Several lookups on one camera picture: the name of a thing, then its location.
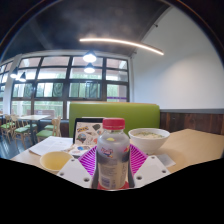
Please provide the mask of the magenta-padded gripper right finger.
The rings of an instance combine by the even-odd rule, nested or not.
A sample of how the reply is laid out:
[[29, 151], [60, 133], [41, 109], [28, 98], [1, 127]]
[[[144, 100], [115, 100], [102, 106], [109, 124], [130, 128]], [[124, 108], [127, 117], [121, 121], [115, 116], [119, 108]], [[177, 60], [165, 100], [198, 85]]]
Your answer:
[[128, 184], [140, 188], [169, 175], [169, 170], [157, 156], [148, 156], [134, 145], [130, 145]]

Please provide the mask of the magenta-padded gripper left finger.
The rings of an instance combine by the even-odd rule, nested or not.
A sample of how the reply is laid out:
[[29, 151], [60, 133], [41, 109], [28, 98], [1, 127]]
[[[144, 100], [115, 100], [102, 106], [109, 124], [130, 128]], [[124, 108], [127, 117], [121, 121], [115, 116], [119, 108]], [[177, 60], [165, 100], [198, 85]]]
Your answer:
[[96, 170], [96, 148], [93, 147], [78, 159], [70, 159], [58, 172], [58, 176], [84, 188], [96, 189], [98, 176]]

